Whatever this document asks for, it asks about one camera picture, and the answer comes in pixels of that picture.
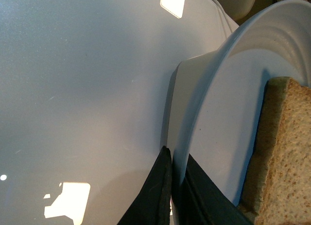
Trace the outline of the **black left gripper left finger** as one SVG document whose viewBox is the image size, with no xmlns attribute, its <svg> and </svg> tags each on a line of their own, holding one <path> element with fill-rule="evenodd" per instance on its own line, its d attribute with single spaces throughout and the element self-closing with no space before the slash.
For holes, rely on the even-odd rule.
<svg viewBox="0 0 311 225">
<path fill-rule="evenodd" d="M 118 224 L 168 225 L 171 211 L 171 188 L 171 152 L 163 146 L 138 196 Z"/>
</svg>

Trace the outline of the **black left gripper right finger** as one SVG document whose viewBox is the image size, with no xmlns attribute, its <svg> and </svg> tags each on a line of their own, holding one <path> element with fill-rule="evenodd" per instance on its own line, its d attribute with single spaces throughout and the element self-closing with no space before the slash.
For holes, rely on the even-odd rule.
<svg viewBox="0 0 311 225">
<path fill-rule="evenodd" d="M 251 225 L 189 156 L 182 184 L 181 225 Z"/>
</svg>

